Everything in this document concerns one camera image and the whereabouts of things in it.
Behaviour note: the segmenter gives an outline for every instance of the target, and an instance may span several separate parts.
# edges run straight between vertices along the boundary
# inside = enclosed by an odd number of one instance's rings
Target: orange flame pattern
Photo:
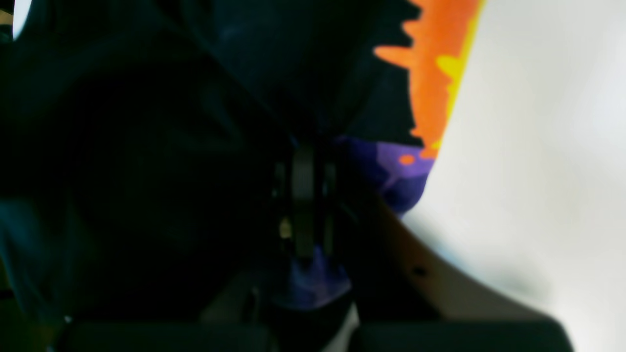
[[[413,46],[378,46],[374,53],[409,70],[409,97],[420,157],[434,159],[452,113],[485,0],[410,0],[420,19],[403,23]]]

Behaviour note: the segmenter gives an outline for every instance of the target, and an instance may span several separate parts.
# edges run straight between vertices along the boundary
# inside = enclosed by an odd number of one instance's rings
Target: white background
[[[626,351],[626,0],[488,2],[406,222],[577,351]]]

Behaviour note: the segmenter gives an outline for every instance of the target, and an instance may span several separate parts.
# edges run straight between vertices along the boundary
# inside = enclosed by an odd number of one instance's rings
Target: black plastic part
[[[349,352],[572,352],[552,321],[367,324]]]
[[[315,156],[316,151],[310,145],[300,146],[294,155],[292,196],[297,257],[312,258],[315,251]]]
[[[67,330],[57,352],[270,351],[263,326],[83,323]]]
[[[318,219],[317,242],[322,244],[327,256],[334,255],[335,216],[337,214],[337,167],[328,154],[324,154],[317,164],[318,178]]]

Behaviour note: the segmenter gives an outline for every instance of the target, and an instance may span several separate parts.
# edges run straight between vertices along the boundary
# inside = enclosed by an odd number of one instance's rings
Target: black fabric
[[[365,324],[350,352],[572,352],[553,321]]]
[[[79,324],[55,348],[59,352],[270,351],[262,326],[192,324]]]
[[[140,316],[185,299],[185,272],[197,297],[162,315],[189,317],[274,225],[292,136],[419,144],[406,72],[372,55],[407,44],[399,23],[417,14],[405,0],[33,0],[0,46],[0,256],[23,309]]]
[[[13,26],[8,24],[0,24],[0,44],[6,44],[13,41]]]
[[[282,352],[322,351],[339,332],[352,306],[352,295],[313,311],[274,307],[270,327]]]

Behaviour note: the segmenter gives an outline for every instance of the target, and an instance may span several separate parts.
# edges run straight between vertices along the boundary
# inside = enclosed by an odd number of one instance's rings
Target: purple fabric
[[[419,157],[422,148],[346,136],[337,143],[398,216],[418,203],[434,164],[434,160]]]
[[[293,259],[285,291],[274,296],[277,305],[310,311],[335,301],[352,289],[345,269],[335,265],[316,247],[312,261]]]

